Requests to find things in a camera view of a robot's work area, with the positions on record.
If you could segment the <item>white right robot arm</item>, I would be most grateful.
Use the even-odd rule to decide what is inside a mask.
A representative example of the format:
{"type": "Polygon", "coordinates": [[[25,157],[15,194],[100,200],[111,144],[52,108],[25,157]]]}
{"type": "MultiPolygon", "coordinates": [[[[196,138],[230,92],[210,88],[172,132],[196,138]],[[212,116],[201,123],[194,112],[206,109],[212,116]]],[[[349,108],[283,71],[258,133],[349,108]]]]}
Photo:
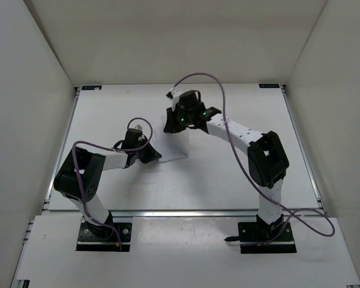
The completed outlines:
{"type": "Polygon", "coordinates": [[[259,210],[257,234],[271,240],[283,222],[281,186],[289,160],[277,133],[261,133],[241,125],[226,116],[224,110],[207,108],[198,90],[178,93],[171,89],[167,98],[172,102],[166,110],[165,133],[177,134],[186,129],[202,130],[227,141],[233,150],[248,158],[249,181],[258,190],[259,210]]]}

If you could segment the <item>white fabric skirt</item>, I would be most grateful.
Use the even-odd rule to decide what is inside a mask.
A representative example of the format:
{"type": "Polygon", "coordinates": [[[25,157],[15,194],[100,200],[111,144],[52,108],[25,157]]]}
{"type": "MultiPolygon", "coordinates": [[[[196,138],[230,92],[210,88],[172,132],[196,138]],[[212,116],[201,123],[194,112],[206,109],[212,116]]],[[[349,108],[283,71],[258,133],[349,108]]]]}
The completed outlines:
{"type": "Polygon", "coordinates": [[[162,116],[155,125],[153,136],[153,147],[161,154],[159,163],[188,158],[190,154],[190,137],[188,131],[180,133],[165,133],[164,126],[166,118],[162,116]]]}

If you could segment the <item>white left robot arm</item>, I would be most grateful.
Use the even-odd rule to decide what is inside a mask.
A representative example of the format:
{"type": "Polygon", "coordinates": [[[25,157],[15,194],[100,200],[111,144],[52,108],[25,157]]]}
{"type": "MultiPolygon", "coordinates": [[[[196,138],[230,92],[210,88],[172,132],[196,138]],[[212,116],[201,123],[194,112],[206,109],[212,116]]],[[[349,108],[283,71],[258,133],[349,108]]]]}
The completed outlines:
{"type": "Polygon", "coordinates": [[[113,218],[97,196],[101,174],[107,170],[126,169],[136,161],[143,164],[159,160],[162,155],[138,128],[129,128],[124,139],[104,152],[91,152],[76,142],[55,176],[53,187],[70,199],[83,214],[91,233],[101,239],[113,233],[113,218]]]}

